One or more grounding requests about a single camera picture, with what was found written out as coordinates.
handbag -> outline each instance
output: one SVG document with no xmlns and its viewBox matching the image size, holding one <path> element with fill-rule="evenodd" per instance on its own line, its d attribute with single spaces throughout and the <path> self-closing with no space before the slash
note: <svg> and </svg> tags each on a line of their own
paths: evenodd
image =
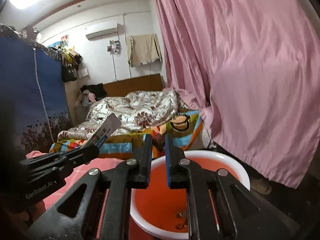
<svg viewBox="0 0 320 240">
<path fill-rule="evenodd" d="M 69 82 L 69 81 L 77 80 L 77 75 L 74 68 L 67 62 L 65 57 L 62 57 L 62 61 L 63 61 L 62 68 L 61 68 L 62 81 Z"/>
</svg>

beige towel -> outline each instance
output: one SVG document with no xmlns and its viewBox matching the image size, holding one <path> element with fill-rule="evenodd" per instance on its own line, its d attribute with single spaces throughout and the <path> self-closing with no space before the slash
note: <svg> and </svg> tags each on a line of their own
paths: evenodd
<svg viewBox="0 0 320 240">
<path fill-rule="evenodd" d="M 128 63 L 131 67 L 162 61 L 156 34 L 130 36 L 127 41 Z"/>
</svg>

air conditioner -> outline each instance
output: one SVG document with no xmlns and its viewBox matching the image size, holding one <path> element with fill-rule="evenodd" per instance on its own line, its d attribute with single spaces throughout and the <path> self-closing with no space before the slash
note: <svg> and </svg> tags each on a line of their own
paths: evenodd
<svg viewBox="0 0 320 240">
<path fill-rule="evenodd" d="M 118 23 L 116 21 L 98 23 L 85 28 L 85 36 L 88 40 L 116 32 L 118 32 Z"/>
</svg>

wooden headboard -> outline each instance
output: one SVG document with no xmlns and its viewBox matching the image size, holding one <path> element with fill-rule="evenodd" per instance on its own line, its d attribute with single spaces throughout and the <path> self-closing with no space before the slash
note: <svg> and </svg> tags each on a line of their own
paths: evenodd
<svg viewBox="0 0 320 240">
<path fill-rule="evenodd" d="M 160 74 L 120 80 L 103 85 L 109 97 L 124 97 L 133 91 L 161 91 L 163 89 Z"/>
</svg>

pink curtain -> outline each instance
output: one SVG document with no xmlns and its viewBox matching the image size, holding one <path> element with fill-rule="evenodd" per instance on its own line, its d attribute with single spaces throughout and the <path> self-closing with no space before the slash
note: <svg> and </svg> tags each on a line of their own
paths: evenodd
<svg viewBox="0 0 320 240">
<path fill-rule="evenodd" d="M 156 0 L 167 80 L 213 139 L 297 187 L 319 142 L 320 45 L 296 0 Z"/>
</svg>

